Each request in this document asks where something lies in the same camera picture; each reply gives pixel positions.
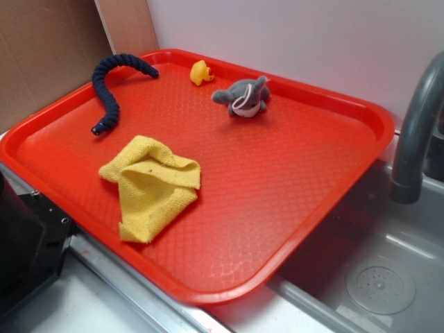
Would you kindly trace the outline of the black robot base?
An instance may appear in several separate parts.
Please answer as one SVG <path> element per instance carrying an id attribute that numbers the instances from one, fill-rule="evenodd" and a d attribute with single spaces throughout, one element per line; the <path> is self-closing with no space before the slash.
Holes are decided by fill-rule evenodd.
<path id="1" fill-rule="evenodd" d="M 17 194 L 1 176 L 1 320 L 60 277 L 73 228 L 44 194 Z"/>

